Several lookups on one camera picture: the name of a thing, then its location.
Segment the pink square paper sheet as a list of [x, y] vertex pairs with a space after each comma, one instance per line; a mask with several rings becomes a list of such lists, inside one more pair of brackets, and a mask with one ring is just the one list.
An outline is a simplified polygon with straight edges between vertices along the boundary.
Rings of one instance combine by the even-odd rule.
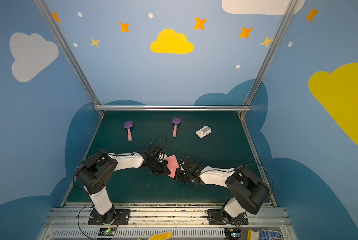
[[176, 171], [179, 168], [177, 157], [175, 155], [169, 156], [166, 158], [166, 161], [168, 162], [167, 167], [170, 171], [170, 174], [168, 176], [174, 179], [176, 175]]

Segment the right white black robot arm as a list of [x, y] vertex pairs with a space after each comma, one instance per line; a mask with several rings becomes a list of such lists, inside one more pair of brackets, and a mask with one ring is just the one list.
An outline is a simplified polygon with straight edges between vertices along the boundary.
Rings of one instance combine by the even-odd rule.
[[256, 215], [266, 198], [270, 187], [248, 165], [231, 169], [219, 169], [210, 166], [199, 167], [188, 156], [176, 159], [177, 164], [170, 167], [175, 172], [174, 179], [185, 184], [216, 185], [227, 188], [232, 198], [219, 210], [219, 221], [230, 223], [243, 213]]

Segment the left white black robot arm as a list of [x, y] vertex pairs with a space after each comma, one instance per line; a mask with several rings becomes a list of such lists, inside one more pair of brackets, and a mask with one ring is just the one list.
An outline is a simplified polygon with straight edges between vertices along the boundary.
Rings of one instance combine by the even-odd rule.
[[110, 200], [107, 185], [114, 172], [125, 169], [149, 168], [154, 176], [170, 175], [167, 154], [152, 144], [144, 152], [115, 154], [99, 151], [85, 159], [75, 170], [74, 181], [79, 181], [93, 204], [88, 225], [127, 225], [126, 214], [118, 214]]

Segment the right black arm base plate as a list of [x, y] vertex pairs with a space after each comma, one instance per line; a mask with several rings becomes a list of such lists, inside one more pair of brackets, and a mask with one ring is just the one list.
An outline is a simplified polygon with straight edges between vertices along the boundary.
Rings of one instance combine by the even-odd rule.
[[237, 217], [231, 217], [222, 210], [209, 209], [205, 212], [205, 217], [210, 225], [248, 225], [246, 212], [241, 213]]

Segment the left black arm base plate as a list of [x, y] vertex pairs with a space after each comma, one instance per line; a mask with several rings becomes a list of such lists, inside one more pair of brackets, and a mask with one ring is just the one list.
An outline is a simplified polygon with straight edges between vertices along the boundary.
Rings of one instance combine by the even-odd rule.
[[106, 214], [100, 215], [96, 209], [91, 211], [88, 225], [128, 225], [130, 209], [110, 209]]

